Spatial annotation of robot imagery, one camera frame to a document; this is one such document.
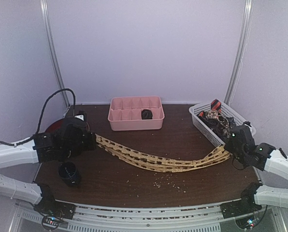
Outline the leopard print tie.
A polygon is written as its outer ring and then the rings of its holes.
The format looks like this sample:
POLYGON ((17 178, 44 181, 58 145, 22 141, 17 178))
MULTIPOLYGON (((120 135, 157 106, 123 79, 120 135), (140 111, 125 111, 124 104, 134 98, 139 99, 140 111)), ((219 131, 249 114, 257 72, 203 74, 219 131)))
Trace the leopard print tie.
POLYGON ((155 156, 131 149, 127 146, 96 135, 97 145, 120 160, 140 169, 159 173, 183 173, 220 164, 231 157, 223 145, 198 160, 180 160, 155 156))

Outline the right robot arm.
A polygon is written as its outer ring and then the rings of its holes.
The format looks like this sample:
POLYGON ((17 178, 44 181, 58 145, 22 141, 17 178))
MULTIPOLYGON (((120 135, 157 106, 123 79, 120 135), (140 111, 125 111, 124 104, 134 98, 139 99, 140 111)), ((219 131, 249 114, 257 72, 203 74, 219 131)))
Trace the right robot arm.
MULTIPOLYGON (((252 166, 288 180, 288 156, 268 143, 257 145, 248 125, 232 128, 224 148, 243 167, 252 166)), ((223 218, 232 218, 260 210, 263 205, 288 209, 288 189, 251 183, 242 191, 239 200, 223 203, 220 209, 223 218)))

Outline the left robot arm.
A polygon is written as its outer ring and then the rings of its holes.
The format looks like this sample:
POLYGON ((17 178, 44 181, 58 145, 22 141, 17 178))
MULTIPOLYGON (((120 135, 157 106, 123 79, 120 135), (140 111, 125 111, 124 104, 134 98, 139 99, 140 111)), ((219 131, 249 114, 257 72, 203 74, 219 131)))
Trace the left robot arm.
MULTIPOLYGON (((27 163, 65 161, 97 147, 96 134, 81 116, 63 119, 54 132, 35 133, 13 144, 0 141, 0 169, 27 163)), ((0 195, 25 201, 43 215, 72 219, 76 206, 55 199, 45 184, 25 183, 0 174, 0 195)))

